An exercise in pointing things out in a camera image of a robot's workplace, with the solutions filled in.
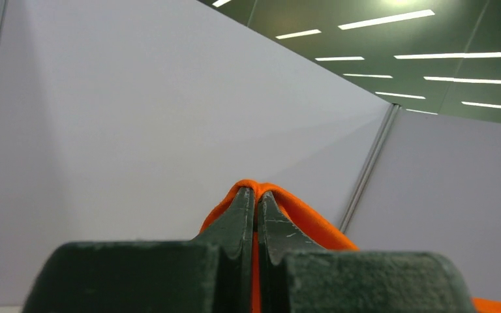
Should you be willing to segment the orange t shirt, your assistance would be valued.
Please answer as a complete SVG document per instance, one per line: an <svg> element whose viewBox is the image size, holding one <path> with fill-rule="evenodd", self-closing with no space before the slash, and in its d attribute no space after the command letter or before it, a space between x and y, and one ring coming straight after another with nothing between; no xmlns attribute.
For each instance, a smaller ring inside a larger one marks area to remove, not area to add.
<svg viewBox="0 0 501 313"><path fill-rule="evenodd" d="M203 233L227 210L238 190L243 187L251 188L254 191L255 206L266 192L272 192L282 214L323 248L328 250L359 250L359 247L341 233L338 228L289 191L273 183L259 183L251 179L243 179L233 185L224 199L205 218L199 234ZM258 262L258 256L253 256L252 262L252 309L257 309L256 312L261 312L261 309L258 308L260 304L260 296L258 295L258 283L260 282L258 278L259 265L256 263ZM472 302L477 312L501 312L500 301L472 298Z"/></svg>

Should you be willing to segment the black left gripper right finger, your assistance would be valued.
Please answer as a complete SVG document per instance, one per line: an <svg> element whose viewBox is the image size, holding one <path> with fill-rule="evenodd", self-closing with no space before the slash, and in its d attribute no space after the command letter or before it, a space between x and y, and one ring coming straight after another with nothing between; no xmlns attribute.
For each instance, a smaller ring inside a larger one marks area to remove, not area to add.
<svg viewBox="0 0 501 313"><path fill-rule="evenodd" d="M430 252L328 250L259 203L263 312L474 312L454 264Z"/></svg>

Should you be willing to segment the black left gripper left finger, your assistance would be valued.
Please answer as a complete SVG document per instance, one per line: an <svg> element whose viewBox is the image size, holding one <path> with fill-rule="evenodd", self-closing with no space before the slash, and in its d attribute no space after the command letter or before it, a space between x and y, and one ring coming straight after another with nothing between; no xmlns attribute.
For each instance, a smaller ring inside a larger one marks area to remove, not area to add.
<svg viewBox="0 0 501 313"><path fill-rule="evenodd" d="M85 241L58 247L24 312L250 312L254 192L189 241Z"/></svg>

